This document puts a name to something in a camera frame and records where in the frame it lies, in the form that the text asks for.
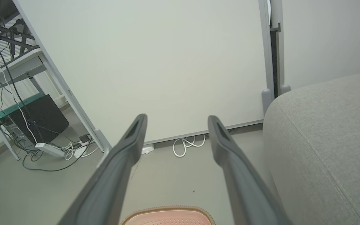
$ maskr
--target gray sofa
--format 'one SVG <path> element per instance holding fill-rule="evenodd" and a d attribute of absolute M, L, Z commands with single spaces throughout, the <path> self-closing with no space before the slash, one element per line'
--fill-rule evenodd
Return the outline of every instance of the gray sofa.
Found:
<path fill-rule="evenodd" d="M 360 224 L 360 74 L 279 96 L 263 134 L 295 225 Z"/>

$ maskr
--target white power strip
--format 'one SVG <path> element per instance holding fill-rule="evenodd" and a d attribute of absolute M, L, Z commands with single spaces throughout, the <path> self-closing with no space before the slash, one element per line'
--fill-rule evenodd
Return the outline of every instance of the white power strip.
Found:
<path fill-rule="evenodd" d="M 65 152 L 57 149 L 55 147 L 53 147 L 52 145 L 49 144 L 45 144 L 45 143 L 38 143 L 36 144 L 36 148 L 40 149 L 41 151 L 44 151 L 48 154 L 51 154 L 53 156 L 57 156 L 57 157 L 64 157 L 65 156 Z"/>
<path fill-rule="evenodd" d="M 74 151 L 74 157 L 79 158 L 83 152 L 86 150 L 87 146 L 80 147 L 76 151 Z"/>

